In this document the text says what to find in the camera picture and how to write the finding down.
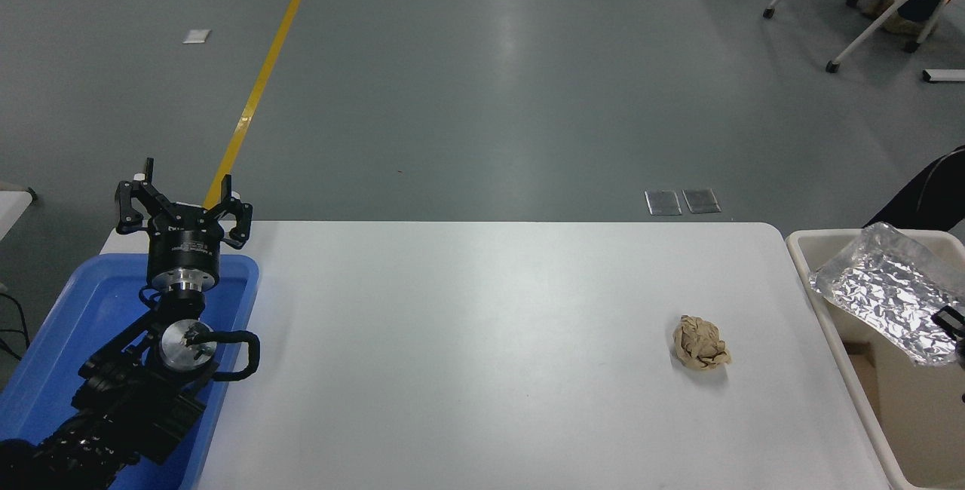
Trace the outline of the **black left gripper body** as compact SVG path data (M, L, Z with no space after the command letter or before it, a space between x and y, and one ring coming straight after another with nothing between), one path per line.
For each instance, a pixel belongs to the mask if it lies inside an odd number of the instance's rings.
M200 207L186 207L175 216L182 222L176 223L166 214L152 216L147 222L148 283L217 284L224 229Z

